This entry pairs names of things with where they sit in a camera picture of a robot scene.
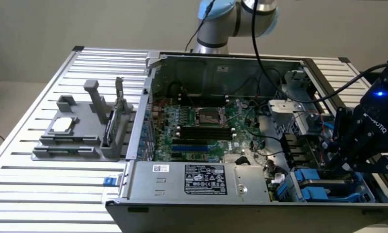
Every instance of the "motherboard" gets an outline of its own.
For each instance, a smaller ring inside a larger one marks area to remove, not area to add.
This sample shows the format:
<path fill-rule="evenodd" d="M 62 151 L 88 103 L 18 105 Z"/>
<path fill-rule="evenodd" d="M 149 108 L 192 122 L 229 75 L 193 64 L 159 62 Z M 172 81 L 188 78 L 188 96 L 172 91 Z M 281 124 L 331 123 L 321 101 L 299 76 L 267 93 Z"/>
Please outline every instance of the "motherboard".
<path fill-rule="evenodd" d="M 264 148 L 259 117 L 244 99 L 200 103 L 160 99 L 152 108 L 156 131 L 155 160 L 164 162 L 233 162 L 253 158 Z"/>

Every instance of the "power supply label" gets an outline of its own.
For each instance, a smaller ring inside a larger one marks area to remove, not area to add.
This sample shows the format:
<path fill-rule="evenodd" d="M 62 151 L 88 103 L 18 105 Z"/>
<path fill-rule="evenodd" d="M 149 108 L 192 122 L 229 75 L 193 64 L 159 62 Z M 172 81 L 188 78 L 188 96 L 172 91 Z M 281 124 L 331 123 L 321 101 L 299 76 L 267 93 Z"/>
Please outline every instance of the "power supply label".
<path fill-rule="evenodd" d="M 185 165 L 184 191 L 189 195 L 227 195 L 224 166 Z"/>

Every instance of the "floor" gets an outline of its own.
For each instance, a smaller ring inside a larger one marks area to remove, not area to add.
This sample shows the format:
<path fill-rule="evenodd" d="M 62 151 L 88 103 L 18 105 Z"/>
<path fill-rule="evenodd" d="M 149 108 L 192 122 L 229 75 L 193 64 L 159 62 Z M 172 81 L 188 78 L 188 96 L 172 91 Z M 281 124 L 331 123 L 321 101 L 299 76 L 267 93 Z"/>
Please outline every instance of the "floor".
<path fill-rule="evenodd" d="M 45 83 L 0 82 L 0 135 L 4 138 L 13 130 L 44 86 Z"/>

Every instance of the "white wall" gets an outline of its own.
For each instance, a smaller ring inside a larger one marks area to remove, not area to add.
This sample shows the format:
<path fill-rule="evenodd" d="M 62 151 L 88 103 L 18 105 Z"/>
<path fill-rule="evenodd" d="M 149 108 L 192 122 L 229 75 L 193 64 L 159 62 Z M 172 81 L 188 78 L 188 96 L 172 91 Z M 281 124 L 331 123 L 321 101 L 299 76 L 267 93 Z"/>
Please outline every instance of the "white wall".
<path fill-rule="evenodd" d="M 74 45 L 183 50 L 199 0 L 0 0 L 0 80 L 46 82 Z M 348 57 L 359 69 L 388 58 L 388 1 L 279 0 L 265 54 Z M 231 52 L 252 52 L 249 38 Z"/>

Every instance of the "green circuit board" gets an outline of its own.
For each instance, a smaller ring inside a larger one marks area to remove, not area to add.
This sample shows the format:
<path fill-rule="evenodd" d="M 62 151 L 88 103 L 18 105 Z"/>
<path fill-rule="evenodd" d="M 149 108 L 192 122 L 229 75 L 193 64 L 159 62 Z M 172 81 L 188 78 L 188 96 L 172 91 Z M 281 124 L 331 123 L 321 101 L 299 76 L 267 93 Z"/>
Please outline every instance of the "green circuit board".
<path fill-rule="evenodd" d="M 215 107 L 189 107 L 180 106 L 169 101 L 168 104 L 155 108 L 155 131 L 156 131 L 156 161 L 195 161 L 195 162 L 220 162 L 227 154 L 244 154 L 251 152 L 251 141 L 257 146 L 261 142 L 260 138 L 256 138 L 247 132 L 247 125 L 244 119 L 248 117 L 255 120 L 255 111 L 249 112 L 248 101 L 240 102 L 244 108 L 236 104 L 229 104 L 225 109 L 225 120 L 233 117 L 224 124 L 217 121 L 217 109 Z M 207 140 L 208 151 L 175 151 L 172 150 L 172 140 L 177 139 L 177 126 L 180 127 L 208 127 L 208 128 L 229 128 L 235 129 L 236 136 L 231 140 Z M 259 133 L 259 128 L 253 127 L 253 124 L 248 128 L 249 131 Z M 179 153 L 180 157 L 172 156 L 173 153 Z"/>

